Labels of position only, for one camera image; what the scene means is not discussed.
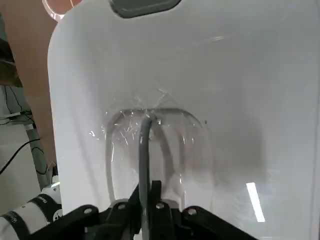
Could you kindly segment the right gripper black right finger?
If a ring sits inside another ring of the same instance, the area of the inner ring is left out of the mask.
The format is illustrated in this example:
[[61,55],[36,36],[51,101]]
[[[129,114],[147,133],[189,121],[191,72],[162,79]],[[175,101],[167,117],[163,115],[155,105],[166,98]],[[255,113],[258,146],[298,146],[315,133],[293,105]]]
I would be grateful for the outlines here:
[[251,240],[253,237],[197,205],[179,210],[161,199],[162,182],[153,180],[149,192],[151,240]]

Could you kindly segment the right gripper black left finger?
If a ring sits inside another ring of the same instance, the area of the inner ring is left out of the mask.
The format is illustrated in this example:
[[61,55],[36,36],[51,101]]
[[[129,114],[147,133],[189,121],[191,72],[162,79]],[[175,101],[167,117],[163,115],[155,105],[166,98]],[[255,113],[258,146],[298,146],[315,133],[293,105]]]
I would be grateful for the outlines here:
[[141,228],[143,199],[148,185],[138,184],[128,199],[114,201],[106,210],[85,204],[37,230],[28,240],[132,240]]

